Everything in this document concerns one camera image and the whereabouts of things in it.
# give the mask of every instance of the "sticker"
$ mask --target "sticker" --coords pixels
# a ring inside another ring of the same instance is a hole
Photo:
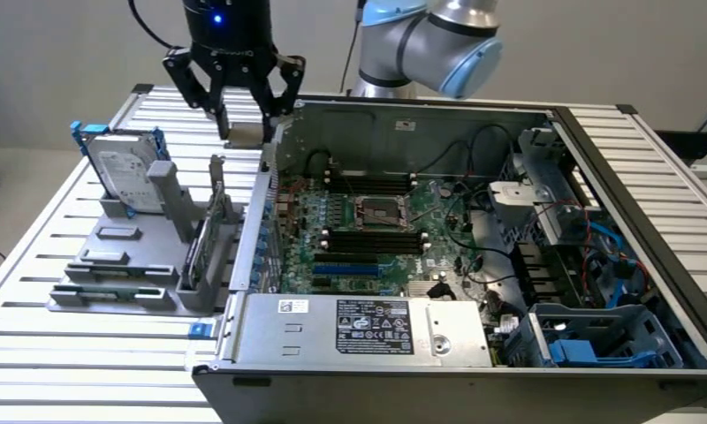
[[[406,300],[339,300],[336,349],[352,355],[412,355]]]
[[[306,314],[308,312],[307,299],[284,299],[278,303],[279,314]]]
[[[112,182],[112,191],[136,212],[163,213],[155,185],[147,176],[148,167],[141,158],[131,153],[100,152],[103,170]]]
[[[416,131],[416,122],[396,121],[396,131]]]

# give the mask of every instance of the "robotic arm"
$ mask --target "robotic arm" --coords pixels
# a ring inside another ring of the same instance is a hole
[[[415,97],[418,82],[462,99],[484,83],[500,61],[495,37],[498,0],[358,0],[363,24],[359,81],[352,95]],[[128,0],[139,25],[169,48],[164,65],[188,105],[217,121],[227,140],[229,122],[224,87],[248,88],[263,115],[264,142],[278,117],[294,110],[307,60],[278,53],[272,41],[270,0],[183,0],[191,48],[172,46],[152,33]],[[211,79],[208,90],[191,69],[196,62]],[[268,75],[278,67],[287,89],[274,96]]]
[[[248,88],[263,115],[264,142],[268,142],[278,117],[294,110],[307,60],[278,53],[272,42],[270,0],[183,0],[187,12],[191,48],[171,46],[151,32],[139,17],[133,0],[128,0],[136,21],[167,47],[163,64],[180,94],[193,109],[203,109],[217,121],[220,139],[229,133],[224,87]],[[191,69],[196,62],[211,79],[208,90],[201,86]],[[288,87],[275,97],[268,75],[278,67]]]
[[[415,97],[411,81],[455,99],[495,71],[498,0],[368,0],[363,10],[360,97]]]

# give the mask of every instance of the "blue latch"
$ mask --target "blue latch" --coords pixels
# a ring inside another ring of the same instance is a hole
[[[188,329],[188,340],[208,340],[212,338],[212,324],[195,322]]]
[[[109,133],[109,126],[103,124],[88,124],[81,130],[81,133],[91,135],[107,134]]]
[[[646,351],[631,357],[598,358],[589,340],[557,340],[550,349],[553,362],[561,367],[646,368],[658,357],[654,351]]]

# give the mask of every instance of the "blue tab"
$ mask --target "blue tab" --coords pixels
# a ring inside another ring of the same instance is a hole
[[[372,27],[404,19],[427,9],[424,0],[368,0],[362,25]]]
[[[188,329],[188,340],[208,340],[212,338],[212,324],[195,322]]]
[[[169,152],[167,151],[165,133],[156,126],[152,130],[152,136],[155,137],[156,145],[156,158],[160,161],[169,161]]]
[[[83,133],[99,135],[109,132],[109,126],[101,124],[89,124],[81,130]]]

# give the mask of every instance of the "blue drive bracket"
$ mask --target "blue drive bracket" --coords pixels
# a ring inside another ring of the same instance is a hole
[[[195,322],[188,328],[188,340],[209,340],[212,337],[212,324]]]
[[[109,131],[109,127],[107,125],[87,125],[85,128],[81,129],[81,125],[83,125],[81,121],[73,121],[71,123],[71,133],[73,135],[73,140],[76,141],[76,144],[79,145],[79,149],[81,150],[81,155],[88,157],[89,165],[92,165],[92,169],[95,170],[96,177],[99,178],[99,181],[101,183],[103,182],[103,174],[100,174],[99,169],[96,168],[96,163],[92,160],[92,156],[89,155],[89,149],[88,149],[88,146],[85,144],[85,136],[89,135],[89,134],[105,133],[107,131]],[[92,126],[92,131],[93,132],[87,132],[87,128],[89,128],[89,126]],[[103,184],[103,189],[105,190],[105,197],[112,199],[113,195],[109,192],[109,190],[107,190],[107,187],[105,187],[104,184]]]
[[[654,351],[639,352],[631,357],[598,358],[589,340],[557,340],[549,347],[553,362],[559,367],[647,368],[657,365]]]

